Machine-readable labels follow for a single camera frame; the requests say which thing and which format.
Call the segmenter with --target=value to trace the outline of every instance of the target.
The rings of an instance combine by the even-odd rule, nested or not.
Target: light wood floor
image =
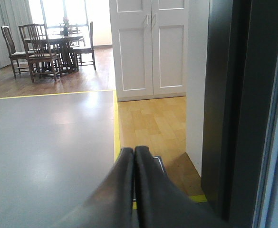
[[[79,72],[65,74],[57,83],[50,77],[44,80],[36,77],[33,84],[29,72],[14,79],[11,66],[4,67],[0,69],[0,97],[115,89],[112,48],[97,48],[95,53],[96,71],[93,66],[82,66]]]
[[[11,67],[0,70],[0,97],[115,89],[112,48],[96,49],[96,71],[79,72],[31,83],[29,73],[14,79]],[[147,145],[163,159],[170,179],[188,196],[202,195],[200,177],[185,152],[186,98],[118,103],[121,146]]]
[[[188,196],[204,194],[185,151],[186,97],[119,102],[121,146],[147,145],[170,179]]]

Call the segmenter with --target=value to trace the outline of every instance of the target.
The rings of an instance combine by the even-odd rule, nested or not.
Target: baseboard
[[[112,48],[112,44],[108,44],[108,45],[94,45],[93,47],[95,49],[97,49],[97,48]]]
[[[177,96],[186,96],[186,93],[176,93],[176,94],[160,94],[160,95],[147,95],[147,96],[133,96],[133,97],[118,97],[118,102],[123,101],[137,101],[137,100],[149,100],[149,99],[158,99],[158,98],[167,98],[167,97],[177,97]]]

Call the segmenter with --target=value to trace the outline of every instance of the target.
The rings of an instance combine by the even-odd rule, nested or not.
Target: white cabinet
[[[184,95],[187,0],[109,0],[119,101]]]

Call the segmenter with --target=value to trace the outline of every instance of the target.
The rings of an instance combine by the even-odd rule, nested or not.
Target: window
[[[68,17],[70,23],[87,25],[86,0],[29,0],[29,4],[33,23],[58,28]]]

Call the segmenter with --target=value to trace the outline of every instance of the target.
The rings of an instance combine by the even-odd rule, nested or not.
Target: wooden chair
[[[88,27],[88,30],[89,30],[89,38],[90,38],[90,47],[74,47],[73,48],[73,53],[76,58],[76,65],[77,65],[78,71],[79,71],[79,66],[87,66],[87,65],[93,65],[96,70],[95,49],[93,46],[93,22],[90,22],[90,26]],[[92,61],[83,62],[82,58],[78,57],[78,55],[81,55],[81,54],[92,54]]]
[[[15,50],[15,46],[14,46],[12,35],[10,33],[9,26],[6,26],[6,25],[2,26],[1,27],[1,32],[2,32],[2,35],[4,36],[5,42],[7,44],[9,58],[10,58],[10,61],[11,61],[11,67],[12,67],[12,71],[13,71],[13,74],[14,74],[14,78],[16,78],[16,74],[15,74],[15,67],[14,67],[13,61],[16,61],[16,63],[17,63],[17,68],[16,69],[18,70],[19,74],[21,74],[22,72],[29,72],[29,67],[20,67],[19,66],[19,60],[20,59],[26,59],[26,52]]]
[[[54,81],[57,81],[57,73],[61,74],[61,59],[59,54],[52,53],[49,43],[46,25],[28,24],[19,26],[19,32],[23,40],[26,50],[26,59],[28,61],[32,83],[34,83],[34,76],[53,74]],[[34,53],[29,51],[29,45],[32,46]]]

